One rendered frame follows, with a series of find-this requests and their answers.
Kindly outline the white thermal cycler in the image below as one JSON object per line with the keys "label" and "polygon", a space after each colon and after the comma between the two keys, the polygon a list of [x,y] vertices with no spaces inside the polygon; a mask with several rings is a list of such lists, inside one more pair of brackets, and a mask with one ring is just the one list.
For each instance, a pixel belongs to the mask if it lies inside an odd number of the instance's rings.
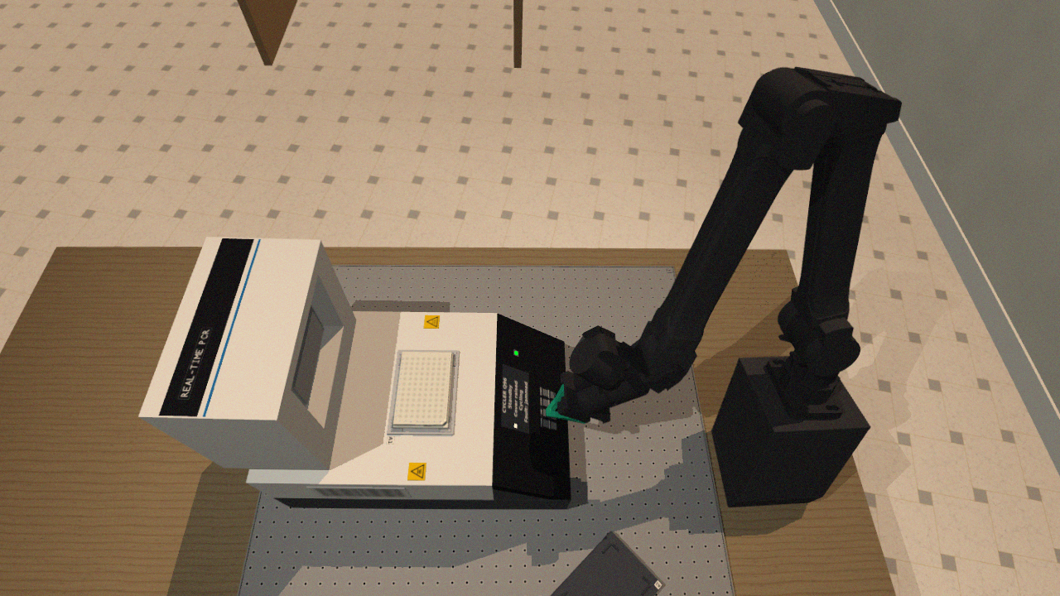
{"label": "white thermal cycler", "polygon": [[[454,354],[448,430],[393,430],[402,352]],[[565,371],[499,313],[352,310],[321,240],[207,236],[139,418],[289,507],[567,509]]]}

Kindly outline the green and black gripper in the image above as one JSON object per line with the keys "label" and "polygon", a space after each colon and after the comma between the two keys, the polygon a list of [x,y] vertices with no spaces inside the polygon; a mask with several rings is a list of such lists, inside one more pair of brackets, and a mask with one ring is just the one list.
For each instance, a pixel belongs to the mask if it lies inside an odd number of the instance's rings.
{"label": "green and black gripper", "polygon": [[614,405],[617,404],[612,402],[606,392],[603,392],[603,389],[595,384],[575,392],[573,372],[565,371],[561,374],[559,392],[546,408],[546,416],[554,416],[554,418],[582,424],[590,422],[590,418],[593,418],[603,421],[604,424],[610,422],[607,408]]}

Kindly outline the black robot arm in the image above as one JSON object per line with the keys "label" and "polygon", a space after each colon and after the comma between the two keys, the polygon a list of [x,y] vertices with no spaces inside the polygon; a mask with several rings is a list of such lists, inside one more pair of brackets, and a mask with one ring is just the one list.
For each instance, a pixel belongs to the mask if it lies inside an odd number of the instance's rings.
{"label": "black robot arm", "polygon": [[848,321],[853,263],[879,140],[902,102],[864,78],[797,65],[754,86],[730,169],[662,305],[631,346],[599,325],[584,332],[571,354],[575,392],[595,384],[619,405],[677,385],[773,200],[814,163],[800,282],[778,314],[794,351],[766,371],[790,418],[843,414],[838,373],[860,355]]}

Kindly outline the white well plate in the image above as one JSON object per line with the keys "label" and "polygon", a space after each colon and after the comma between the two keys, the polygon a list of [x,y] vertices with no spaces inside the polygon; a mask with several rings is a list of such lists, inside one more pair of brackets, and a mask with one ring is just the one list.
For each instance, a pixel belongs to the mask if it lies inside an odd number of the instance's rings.
{"label": "white well plate", "polygon": [[402,352],[393,430],[448,430],[453,356]]}

